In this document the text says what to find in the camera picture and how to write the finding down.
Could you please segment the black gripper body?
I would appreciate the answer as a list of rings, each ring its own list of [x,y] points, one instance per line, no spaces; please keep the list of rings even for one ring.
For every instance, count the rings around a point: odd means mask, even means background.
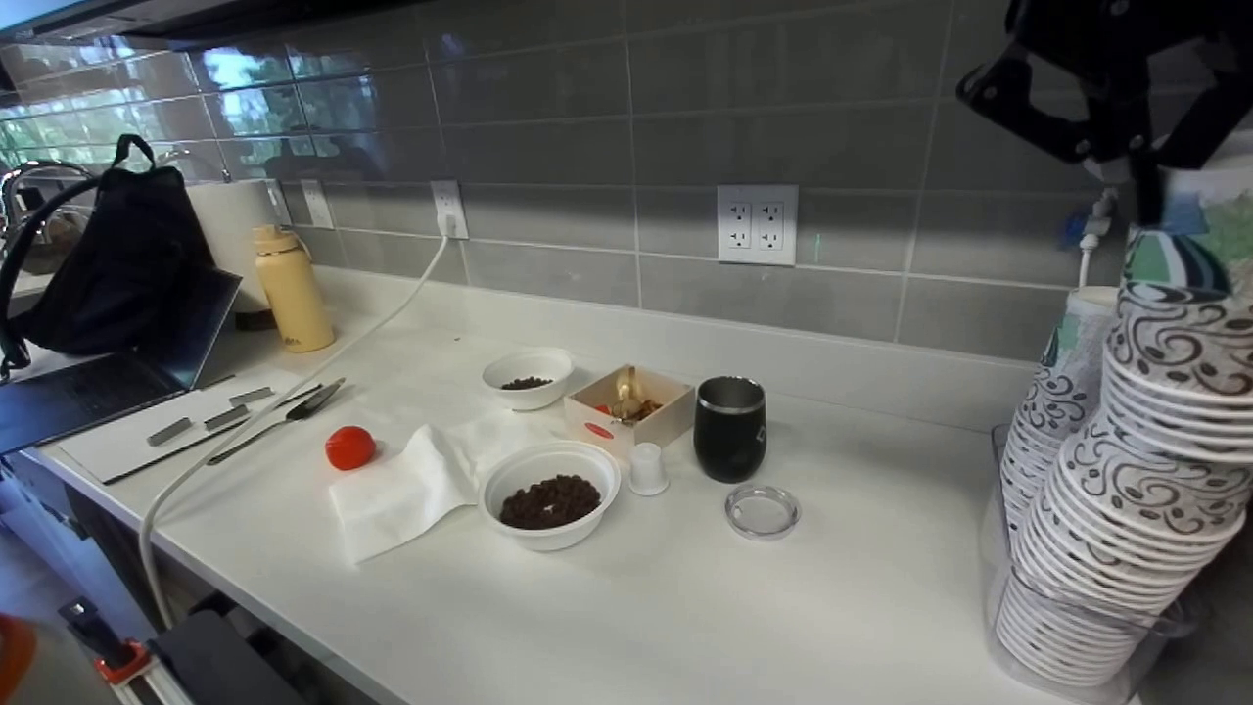
[[[957,96],[1064,166],[1126,157],[1201,169],[1253,110],[1253,0],[1010,0],[1001,28],[1005,50],[967,72]],[[1149,63],[1183,45],[1205,46],[1210,87],[1154,142]],[[1079,87],[1085,121],[1034,108],[1034,61]]]

